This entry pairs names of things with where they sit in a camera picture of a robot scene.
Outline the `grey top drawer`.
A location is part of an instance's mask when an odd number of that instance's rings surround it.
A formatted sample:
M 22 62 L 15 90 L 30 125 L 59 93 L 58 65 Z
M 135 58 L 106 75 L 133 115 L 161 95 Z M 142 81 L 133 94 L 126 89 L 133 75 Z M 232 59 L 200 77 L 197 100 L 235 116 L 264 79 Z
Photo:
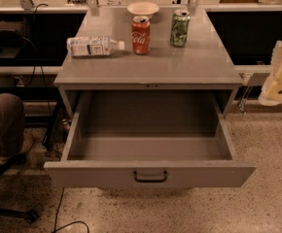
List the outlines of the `grey top drawer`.
M 45 169 L 62 187 L 240 187 L 239 160 L 215 96 L 188 90 L 84 93 L 60 160 Z M 168 173 L 137 183 L 133 172 Z

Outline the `grey metal drawer cabinet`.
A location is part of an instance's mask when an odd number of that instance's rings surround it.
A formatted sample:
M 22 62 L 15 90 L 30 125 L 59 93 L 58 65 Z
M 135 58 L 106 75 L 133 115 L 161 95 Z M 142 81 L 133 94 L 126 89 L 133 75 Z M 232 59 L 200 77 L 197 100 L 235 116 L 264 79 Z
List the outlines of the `grey metal drawer cabinet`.
M 227 89 L 235 92 L 242 80 L 203 8 L 193 12 L 188 42 L 183 48 L 170 45 L 171 18 L 175 9 L 162 7 L 151 19 L 150 52 L 138 55 L 131 49 L 132 15 L 125 7 L 90 9 L 78 36 L 106 35 L 125 42 L 125 50 L 109 57 L 67 56 L 54 84 L 68 111 L 71 90 L 94 89 Z

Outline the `green soda can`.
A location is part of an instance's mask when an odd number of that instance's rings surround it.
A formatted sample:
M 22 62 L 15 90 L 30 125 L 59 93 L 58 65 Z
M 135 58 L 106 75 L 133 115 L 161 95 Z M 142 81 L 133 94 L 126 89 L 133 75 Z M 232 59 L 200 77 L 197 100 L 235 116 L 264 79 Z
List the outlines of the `green soda can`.
M 172 16 L 170 44 L 173 47 L 183 47 L 187 43 L 190 12 L 185 9 L 176 10 Z

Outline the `red cola can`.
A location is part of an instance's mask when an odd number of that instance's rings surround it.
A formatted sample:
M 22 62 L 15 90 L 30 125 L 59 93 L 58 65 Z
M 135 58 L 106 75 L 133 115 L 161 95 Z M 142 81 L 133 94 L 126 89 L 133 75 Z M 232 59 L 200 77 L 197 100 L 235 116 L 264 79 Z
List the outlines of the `red cola can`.
M 145 16 L 136 16 L 131 25 L 132 48 L 136 54 L 150 51 L 150 20 Z

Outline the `white paper bowl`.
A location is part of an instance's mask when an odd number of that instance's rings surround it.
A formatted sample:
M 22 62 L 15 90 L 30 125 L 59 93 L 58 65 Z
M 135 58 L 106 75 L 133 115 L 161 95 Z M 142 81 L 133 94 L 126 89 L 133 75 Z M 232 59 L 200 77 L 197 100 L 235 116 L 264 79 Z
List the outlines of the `white paper bowl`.
M 134 2 L 127 7 L 127 10 L 134 16 L 152 18 L 159 11 L 159 6 L 153 2 Z

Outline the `clear plastic water bottle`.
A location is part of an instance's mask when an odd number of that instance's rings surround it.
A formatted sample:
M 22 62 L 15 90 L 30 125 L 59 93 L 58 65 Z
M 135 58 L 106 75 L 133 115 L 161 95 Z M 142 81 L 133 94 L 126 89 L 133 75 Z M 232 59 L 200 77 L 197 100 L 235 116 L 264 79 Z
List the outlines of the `clear plastic water bottle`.
M 124 41 L 115 41 L 108 36 L 68 38 L 66 45 L 73 57 L 108 56 L 125 49 Z

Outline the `tan shoe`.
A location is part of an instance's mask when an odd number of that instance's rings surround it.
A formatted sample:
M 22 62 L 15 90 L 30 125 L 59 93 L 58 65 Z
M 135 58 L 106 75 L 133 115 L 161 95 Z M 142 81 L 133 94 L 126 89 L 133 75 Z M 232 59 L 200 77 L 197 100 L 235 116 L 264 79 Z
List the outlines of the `tan shoe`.
M 32 133 L 20 133 L 13 137 L 4 137 L 0 140 L 0 165 L 5 164 L 14 156 L 26 154 L 34 145 Z

